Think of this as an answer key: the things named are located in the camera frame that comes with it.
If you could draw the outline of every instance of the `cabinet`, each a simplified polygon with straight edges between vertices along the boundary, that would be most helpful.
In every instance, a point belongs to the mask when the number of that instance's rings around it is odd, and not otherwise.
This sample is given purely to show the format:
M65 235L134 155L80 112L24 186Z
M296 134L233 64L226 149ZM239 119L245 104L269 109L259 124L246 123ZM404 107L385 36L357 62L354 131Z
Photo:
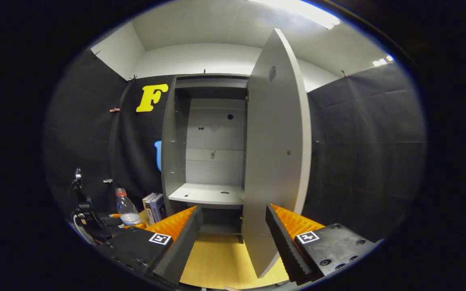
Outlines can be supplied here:
M266 204L301 213L310 160L307 94L280 30L271 33L250 76L174 77L161 145L167 212L201 205L201 231L242 234L259 277L279 256Z

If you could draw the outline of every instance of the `ceiling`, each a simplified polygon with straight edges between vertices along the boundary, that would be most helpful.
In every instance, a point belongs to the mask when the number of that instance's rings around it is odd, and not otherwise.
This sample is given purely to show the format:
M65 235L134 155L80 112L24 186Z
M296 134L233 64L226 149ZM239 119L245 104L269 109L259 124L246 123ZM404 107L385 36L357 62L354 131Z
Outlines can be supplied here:
M284 9L246 0L174 0L133 20L145 50L218 42L263 48L273 28L279 28L294 54L342 77L369 68L386 57L359 31L341 21L327 30Z

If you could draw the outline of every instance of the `blue object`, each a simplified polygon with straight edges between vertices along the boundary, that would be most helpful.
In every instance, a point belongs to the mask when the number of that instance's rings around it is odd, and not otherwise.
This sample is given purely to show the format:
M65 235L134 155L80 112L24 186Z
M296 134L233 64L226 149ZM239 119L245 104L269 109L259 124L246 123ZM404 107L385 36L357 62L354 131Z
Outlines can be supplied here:
M154 147L156 147L156 163L157 168L161 171L161 140L154 142Z

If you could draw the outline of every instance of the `yellow letter f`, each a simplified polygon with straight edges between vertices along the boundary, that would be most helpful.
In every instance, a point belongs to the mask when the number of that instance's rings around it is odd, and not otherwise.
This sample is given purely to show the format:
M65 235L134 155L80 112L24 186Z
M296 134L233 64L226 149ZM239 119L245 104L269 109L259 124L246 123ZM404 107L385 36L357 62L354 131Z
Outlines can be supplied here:
M149 85L143 87L143 97L141 98L141 102L139 106L136 108L136 112L148 112L154 109L154 106L150 104L150 101L153 101L154 104L159 102L161 98L161 92L168 91L168 85L161 84L161 85Z

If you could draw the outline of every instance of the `orange gripper pad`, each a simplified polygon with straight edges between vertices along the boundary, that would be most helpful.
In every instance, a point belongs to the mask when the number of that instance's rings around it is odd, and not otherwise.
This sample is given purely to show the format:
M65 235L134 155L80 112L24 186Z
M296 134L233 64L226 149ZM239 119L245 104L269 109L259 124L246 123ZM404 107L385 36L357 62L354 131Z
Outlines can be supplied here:
M299 214L295 214L292 211L289 211L285 208L271 204L274 212L280 218L280 221L285 226L285 229L289 233L292 240L298 235L303 234L304 232L312 232L313 230L318 230L325 227L322 224L319 224L313 220L310 220L306 217L302 217Z
M166 219L163 219L162 221L154 223L153 225L147 227L145 230L172 236L172 239L176 241L177 236L179 236L181 230L183 230L184 225L196 207L197 206L193 206L187 210L178 212L170 217L167 217Z

